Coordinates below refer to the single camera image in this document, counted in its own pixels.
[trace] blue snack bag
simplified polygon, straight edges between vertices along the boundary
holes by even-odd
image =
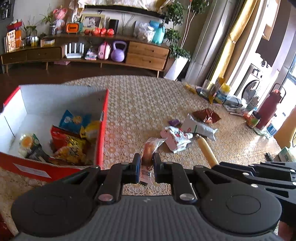
[[[79,134],[81,127],[83,126],[85,128],[90,121],[91,114],[74,116],[69,110],[66,110],[59,123],[59,127],[75,134]]]

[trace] picture frame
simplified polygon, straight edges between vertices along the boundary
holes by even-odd
[[[105,20],[104,14],[85,13],[82,14],[81,23],[83,23],[83,31],[86,29],[93,30],[96,27],[102,28]]]

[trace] white label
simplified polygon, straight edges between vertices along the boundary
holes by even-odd
[[[14,165],[22,172],[27,172],[27,173],[34,174],[34,175],[41,176],[41,177],[51,178],[50,175],[48,175],[46,171],[42,171],[42,170],[30,168],[30,167],[24,167],[24,166],[15,164],[15,163],[14,163]]]

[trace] red fruit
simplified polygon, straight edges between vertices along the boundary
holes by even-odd
[[[98,29],[93,29],[93,30],[91,31],[91,35],[98,35],[98,34],[100,34],[100,32],[99,32]]]
[[[89,29],[86,29],[85,31],[84,31],[84,34],[85,35],[89,35],[91,33],[91,31],[89,30]]]
[[[108,35],[114,35],[114,30],[112,28],[107,30]]]
[[[105,34],[107,32],[107,29],[106,28],[102,28],[101,29],[101,34]]]

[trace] wooden floor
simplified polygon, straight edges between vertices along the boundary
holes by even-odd
[[[67,81],[100,75],[143,75],[156,77],[156,71],[128,66],[103,65],[95,63],[70,63],[56,65],[49,63],[16,64],[8,74],[0,74],[0,105],[18,85],[23,84],[61,84]]]

